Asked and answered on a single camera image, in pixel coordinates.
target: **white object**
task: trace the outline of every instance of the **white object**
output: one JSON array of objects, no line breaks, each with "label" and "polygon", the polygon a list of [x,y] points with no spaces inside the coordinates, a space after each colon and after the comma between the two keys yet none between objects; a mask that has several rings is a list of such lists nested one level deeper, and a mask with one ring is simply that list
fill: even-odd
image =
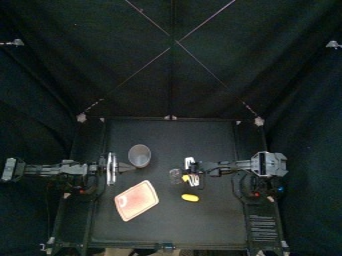
[{"label": "white object", "polygon": [[128,160],[136,168],[144,168],[150,160],[149,148],[142,144],[132,146],[128,151]]},{"label": "white object", "polygon": [[77,116],[77,122],[84,123],[86,121],[86,115],[84,113],[80,113]]},{"label": "white object", "polygon": [[257,116],[257,117],[253,119],[253,123],[255,123],[256,126],[263,126],[264,120]]},{"label": "white object", "polygon": [[185,168],[185,170],[189,168],[189,165],[192,163],[194,163],[193,157],[185,157],[185,159],[184,159],[184,168]]}]

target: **black table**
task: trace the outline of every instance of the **black table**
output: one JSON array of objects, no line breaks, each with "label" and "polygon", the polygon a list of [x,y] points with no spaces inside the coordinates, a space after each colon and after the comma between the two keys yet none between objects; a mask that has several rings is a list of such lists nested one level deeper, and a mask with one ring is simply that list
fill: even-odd
[{"label": "black table", "polygon": [[[93,210],[68,204],[60,240],[81,240],[88,233],[89,247],[154,248],[176,246],[190,249],[245,249],[243,205],[232,193],[231,176],[205,177],[204,189],[169,183],[168,171],[182,167],[184,157],[197,161],[247,160],[265,150],[261,128],[253,122],[216,120],[88,120],[81,124],[74,140],[72,159],[94,161],[101,152],[112,151],[117,161],[128,163],[126,153],[134,144],[149,147],[148,166],[117,176],[106,187]],[[158,204],[129,222],[124,222],[113,204],[113,197],[148,180],[154,187]],[[197,203],[180,196],[198,196]],[[86,226],[84,230],[74,227]]]}]

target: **small yellow toy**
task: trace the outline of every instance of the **small yellow toy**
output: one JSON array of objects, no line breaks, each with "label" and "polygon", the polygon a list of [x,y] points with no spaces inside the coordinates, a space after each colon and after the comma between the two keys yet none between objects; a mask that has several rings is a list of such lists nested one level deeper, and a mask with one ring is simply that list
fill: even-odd
[{"label": "small yellow toy", "polygon": [[182,195],[181,195],[181,198],[182,198],[185,201],[189,201],[189,202],[197,202],[197,201],[198,201],[198,197],[194,196],[194,195],[190,195],[190,194],[182,194]]}]

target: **black fabric backdrop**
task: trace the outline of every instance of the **black fabric backdrop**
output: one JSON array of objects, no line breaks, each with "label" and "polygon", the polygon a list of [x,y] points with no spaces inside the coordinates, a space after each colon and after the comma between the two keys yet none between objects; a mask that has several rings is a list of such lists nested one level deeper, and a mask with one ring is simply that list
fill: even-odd
[{"label": "black fabric backdrop", "polygon": [[[340,255],[342,49],[324,48],[342,41],[340,7],[336,0],[1,1],[0,42],[21,38],[25,46],[0,48],[0,163],[68,157],[82,112],[256,113],[269,150],[288,157],[280,210],[292,251]],[[13,189],[7,204],[0,189],[3,254],[45,242],[46,216],[14,227],[13,213],[45,212],[44,193],[31,204]],[[23,232],[33,240],[17,239]]]}]

